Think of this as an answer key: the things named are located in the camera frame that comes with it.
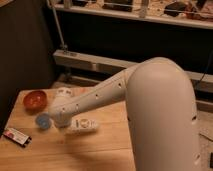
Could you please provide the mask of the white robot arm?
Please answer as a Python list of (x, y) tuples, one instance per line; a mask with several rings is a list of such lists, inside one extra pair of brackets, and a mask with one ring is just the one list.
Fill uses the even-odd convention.
[(79, 96), (61, 88), (49, 115), (62, 128), (77, 114), (119, 101), (126, 104), (136, 171), (201, 171), (193, 85), (168, 58), (126, 68)]

